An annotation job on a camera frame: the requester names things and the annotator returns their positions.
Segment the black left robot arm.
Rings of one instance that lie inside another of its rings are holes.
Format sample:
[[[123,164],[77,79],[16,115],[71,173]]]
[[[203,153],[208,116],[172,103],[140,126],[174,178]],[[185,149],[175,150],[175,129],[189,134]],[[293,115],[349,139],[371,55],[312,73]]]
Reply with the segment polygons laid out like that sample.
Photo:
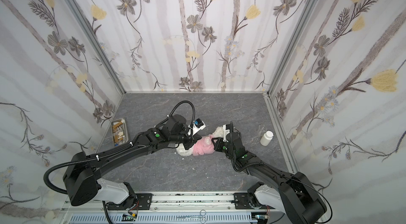
[[[81,152],[71,161],[51,167],[44,173],[43,181],[49,189],[66,194],[72,206],[99,200],[129,207],[136,197],[132,187],[127,182],[115,183],[103,176],[136,158],[176,145],[188,150],[201,139],[198,133],[205,127],[196,118],[194,109],[191,121],[171,111],[163,121],[123,145],[91,155]]]

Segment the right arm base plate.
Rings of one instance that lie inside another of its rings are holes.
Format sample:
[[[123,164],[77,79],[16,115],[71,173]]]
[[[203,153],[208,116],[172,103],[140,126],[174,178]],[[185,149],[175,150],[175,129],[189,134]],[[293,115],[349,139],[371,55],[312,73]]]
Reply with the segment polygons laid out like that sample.
[[[236,192],[233,194],[234,200],[232,203],[237,210],[263,210],[267,209],[267,206],[258,202],[255,195],[248,192]]]

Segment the pink fleece teddy hoodie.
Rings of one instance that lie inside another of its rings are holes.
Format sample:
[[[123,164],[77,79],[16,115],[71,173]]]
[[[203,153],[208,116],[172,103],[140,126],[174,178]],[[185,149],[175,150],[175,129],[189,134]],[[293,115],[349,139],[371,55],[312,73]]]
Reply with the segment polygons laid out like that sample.
[[[192,154],[193,156],[200,156],[206,154],[212,154],[215,152],[214,144],[211,141],[213,139],[213,135],[210,134],[208,136],[203,137],[202,139],[198,140],[196,144],[193,146]]]

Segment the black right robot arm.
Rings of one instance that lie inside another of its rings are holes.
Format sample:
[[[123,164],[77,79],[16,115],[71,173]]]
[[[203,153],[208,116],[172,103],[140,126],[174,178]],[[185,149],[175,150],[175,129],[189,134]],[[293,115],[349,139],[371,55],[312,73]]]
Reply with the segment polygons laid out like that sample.
[[[245,149],[239,132],[211,141],[216,152],[230,159],[234,171],[254,176],[279,193],[282,208],[293,224],[321,224],[321,217],[333,211],[328,200],[303,173],[284,172],[262,161]]]

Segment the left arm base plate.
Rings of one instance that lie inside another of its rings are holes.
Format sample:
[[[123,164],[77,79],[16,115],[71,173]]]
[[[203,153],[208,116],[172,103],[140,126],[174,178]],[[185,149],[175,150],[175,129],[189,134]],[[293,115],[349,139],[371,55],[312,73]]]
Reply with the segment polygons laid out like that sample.
[[[106,204],[108,210],[149,210],[152,203],[152,193],[137,193],[130,195],[120,204],[108,202]]]

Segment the white plush teddy bear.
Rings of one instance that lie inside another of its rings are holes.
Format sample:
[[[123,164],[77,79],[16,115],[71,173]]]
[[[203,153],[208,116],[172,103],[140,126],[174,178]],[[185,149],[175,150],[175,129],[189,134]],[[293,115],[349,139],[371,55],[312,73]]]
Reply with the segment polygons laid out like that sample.
[[[222,127],[217,127],[216,130],[212,133],[213,135],[213,139],[216,140],[217,138],[223,139],[223,128]],[[179,155],[181,156],[191,156],[192,154],[192,150],[193,150],[193,146],[190,149],[185,149],[183,144],[180,144],[177,148],[176,151]]]

